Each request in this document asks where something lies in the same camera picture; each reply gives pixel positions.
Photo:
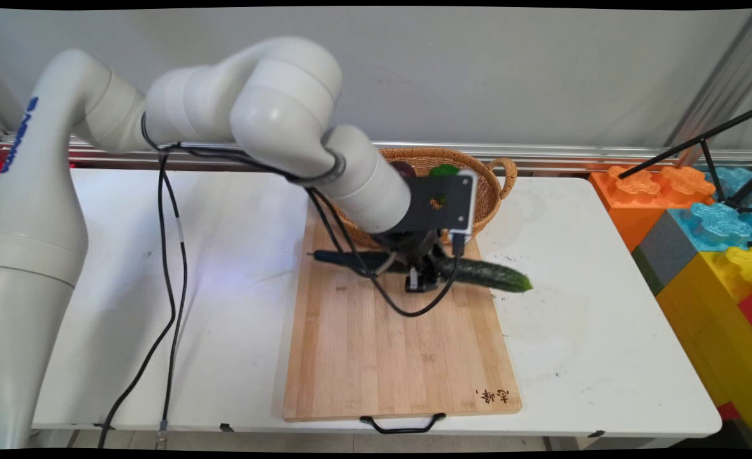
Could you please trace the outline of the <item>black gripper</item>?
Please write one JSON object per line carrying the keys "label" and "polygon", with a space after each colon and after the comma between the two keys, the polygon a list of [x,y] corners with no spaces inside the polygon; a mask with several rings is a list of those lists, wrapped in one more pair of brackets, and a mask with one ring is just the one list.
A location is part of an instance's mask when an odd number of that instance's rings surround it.
{"label": "black gripper", "polygon": [[445,258],[438,230],[374,233],[372,238],[406,263],[405,291],[426,293],[438,288],[441,273],[435,260]]}

